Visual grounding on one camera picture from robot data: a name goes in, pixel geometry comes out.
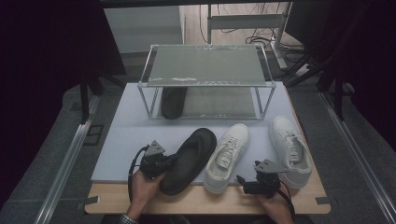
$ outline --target white sneaker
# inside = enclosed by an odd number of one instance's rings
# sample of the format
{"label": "white sneaker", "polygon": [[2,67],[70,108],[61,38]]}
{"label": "white sneaker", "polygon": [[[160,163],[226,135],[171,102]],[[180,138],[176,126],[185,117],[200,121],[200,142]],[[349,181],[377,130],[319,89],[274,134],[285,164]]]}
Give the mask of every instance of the white sneaker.
{"label": "white sneaker", "polygon": [[215,194],[224,192],[233,168],[248,149],[249,132],[244,124],[235,124],[220,138],[205,169],[204,186]]}
{"label": "white sneaker", "polygon": [[292,189],[301,189],[312,173],[308,146],[290,120],[283,116],[272,121],[268,133],[280,164],[287,170],[279,174],[280,179]]}

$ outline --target floor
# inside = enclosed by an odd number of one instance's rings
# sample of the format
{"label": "floor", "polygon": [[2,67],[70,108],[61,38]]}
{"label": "floor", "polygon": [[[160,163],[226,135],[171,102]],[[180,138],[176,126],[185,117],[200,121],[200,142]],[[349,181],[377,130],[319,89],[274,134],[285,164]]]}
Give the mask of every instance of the floor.
{"label": "floor", "polygon": [[[245,5],[245,7],[249,12],[256,10],[255,7],[262,7],[262,5],[252,4]],[[277,4],[265,6],[265,8],[267,7],[276,10]],[[229,13],[233,13],[230,6],[219,6],[220,10],[224,8]],[[190,12],[186,15],[191,16],[191,18],[186,17],[187,28],[192,29],[192,31],[186,32],[186,44],[204,44],[205,41],[198,29],[199,21],[196,20],[199,18],[199,7],[186,7],[185,10],[189,10]],[[212,12],[214,11],[217,11],[217,6],[213,6]],[[204,19],[204,7],[201,8],[201,13]],[[247,36],[252,34],[252,31],[238,32],[242,34],[217,32],[213,35],[213,41],[216,43],[243,41],[238,43],[245,43]],[[261,32],[272,33],[272,31],[265,30],[261,30]],[[294,41],[288,35],[282,36],[283,43],[294,45],[296,44]],[[271,50],[268,48],[266,50],[268,50],[268,61],[273,76],[278,77],[278,80],[282,79],[284,72],[278,69]],[[300,56],[298,53],[292,54],[290,60],[298,60]],[[136,81],[142,66],[139,63],[129,63],[135,62],[135,56],[125,54],[122,57],[128,76],[120,77],[120,79]],[[394,220],[391,222],[389,217],[384,216],[384,212],[379,206],[381,200],[374,194],[374,189],[378,188],[373,188],[367,179],[366,172],[361,169],[361,161],[356,159],[354,151],[350,149],[344,135],[340,133],[340,128],[327,106],[329,102],[326,99],[330,100],[330,103],[332,102],[332,89],[323,93],[316,90],[315,84],[318,81],[318,76],[320,74],[296,87],[288,88],[291,102],[304,128],[308,145],[332,206],[332,211],[329,214],[309,215],[310,218],[318,224],[394,223]],[[122,88],[106,79],[101,79],[101,81],[105,86],[105,92],[100,96],[98,109],[92,118],[91,129],[87,137],[84,138],[84,144],[65,183],[59,202],[56,203],[53,213],[50,213],[49,223],[102,223],[104,218],[102,215],[86,214],[83,204],[87,202],[92,170],[117,109]],[[386,192],[386,196],[395,199],[396,178],[393,174],[396,169],[395,152],[357,111],[349,97],[343,99],[343,112],[345,116],[343,125],[350,131],[364,161],[367,162],[375,175],[379,188]],[[34,162],[4,205],[0,213],[0,223],[33,223],[35,221],[79,128],[80,116],[79,87],[75,87],[64,94],[64,106]],[[191,222],[241,223],[241,218],[243,219],[243,217],[228,217],[227,219],[205,217],[204,219],[193,219]]]}

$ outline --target human hand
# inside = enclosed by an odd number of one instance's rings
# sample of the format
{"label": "human hand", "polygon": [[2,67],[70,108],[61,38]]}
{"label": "human hand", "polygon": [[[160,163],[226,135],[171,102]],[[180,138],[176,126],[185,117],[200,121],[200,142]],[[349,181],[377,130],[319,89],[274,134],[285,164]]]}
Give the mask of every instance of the human hand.
{"label": "human hand", "polygon": [[[287,194],[287,189],[283,184],[281,185],[280,190]],[[268,217],[270,217],[276,224],[293,223],[288,204],[278,193],[276,193],[272,198],[266,198],[263,195],[256,195],[256,197],[262,204],[262,207],[264,207]]]}
{"label": "human hand", "polygon": [[132,179],[132,202],[126,215],[133,220],[138,220],[143,209],[148,202],[154,197],[160,182],[165,177],[165,173],[157,176],[155,179],[147,179],[143,173],[137,170]]}

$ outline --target table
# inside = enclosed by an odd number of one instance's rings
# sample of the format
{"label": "table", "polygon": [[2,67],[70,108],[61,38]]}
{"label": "table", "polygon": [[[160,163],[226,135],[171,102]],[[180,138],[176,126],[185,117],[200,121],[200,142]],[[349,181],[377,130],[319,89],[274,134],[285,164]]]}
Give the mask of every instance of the table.
{"label": "table", "polygon": [[[287,95],[286,88],[280,83],[277,83],[276,89],[278,92]],[[127,99],[124,94],[121,98],[120,106]],[[288,95],[285,101],[290,106],[293,119],[297,120]],[[291,190],[291,199],[297,214],[326,214],[330,212],[331,206],[328,203],[326,192],[312,158],[311,164],[313,172],[307,185],[300,190]],[[93,182],[88,197],[97,197],[94,203],[86,204],[85,206],[85,211],[90,214],[120,214],[125,212],[130,204],[127,184],[125,183]],[[244,194],[240,186],[229,186],[223,194],[213,195],[206,191],[202,185],[190,185],[176,196],[167,196],[158,192],[148,204],[144,213],[254,215],[264,214],[265,211],[254,199],[254,196]]]}

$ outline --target desk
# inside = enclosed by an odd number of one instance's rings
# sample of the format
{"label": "desk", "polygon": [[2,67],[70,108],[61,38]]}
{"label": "desk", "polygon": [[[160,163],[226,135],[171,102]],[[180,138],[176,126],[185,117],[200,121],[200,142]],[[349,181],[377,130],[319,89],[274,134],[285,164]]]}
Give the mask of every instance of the desk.
{"label": "desk", "polygon": [[[287,94],[286,89],[281,84],[278,83],[276,88],[278,92]],[[127,98],[123,94],[120,106],[125,103],[125,99]],[[290,105],[294,120],[297,120],[288,95],[285,100]],[[297,214],[326,214],[330,212],[331,207],[328,203],[317,203],[317,199],[326,198],[326,193],[312,158],[311,164],[313,172],[307,185],[300,190],[292,190],[290,192],[292,195],[291,199]],[[85,206],[86,212],[90,214],[120,214],[125,212],[130,204],[127,185],[124,183],[93,182],[88,197],[92,198],[96,196],[99,197],[97,203],[91,203]],[[158,192],[146,207],[144,213],[253,215],[263,214],[264,211],[257,200],[254,199],[254,196],[244,194],[240,186],[229,186],[223,194],[213,195],[206,191],[202,185],[191,185],[176,196],[166,196]]]}

